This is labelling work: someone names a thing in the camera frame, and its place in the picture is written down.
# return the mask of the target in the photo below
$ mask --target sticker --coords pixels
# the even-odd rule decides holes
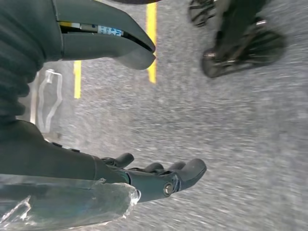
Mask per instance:
[[[98,34],[104,35],[115,35],[115,36],[122,36],[123,32],[119,29],[107,27],[107,26],[98,26]]]

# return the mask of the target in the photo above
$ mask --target bolt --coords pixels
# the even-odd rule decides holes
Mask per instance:
[[[164,193],[166,196],[170,196],[172,194],[174,187],[171,184],[166,184],[164,188]]]

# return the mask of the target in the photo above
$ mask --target gray pavement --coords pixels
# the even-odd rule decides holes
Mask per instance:
[[[273,0],[264,10],[288,38],[282,60],[214,80],[199,69],[214,23],[193,27],[188,2],[158,4],[156,85],[146,71],[84,61],[75,100],[72,62],[47,65],[67,86],[53,121],[63,145],[101,157],[131,152],[134,167],[196,157],[208,167],[190,190],[97,230],[307,230],[308,2]],[[145,28],[145,6],[113,5]]]

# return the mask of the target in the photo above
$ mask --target yellow line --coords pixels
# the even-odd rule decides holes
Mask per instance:
[[[156,3],[146,5],[146,32],[152,41],[156,45]],[[149,79],[151,83],[156,83],[156,60],[148,68]]]
[[[74,62],[75,98],[80,99],[82,92],[82,61]]]

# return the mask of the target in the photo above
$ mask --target plastic bag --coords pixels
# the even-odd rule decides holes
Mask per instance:
[[[140,199],[125,183],[0,174],[0,230],[51,231],[126,217]]]

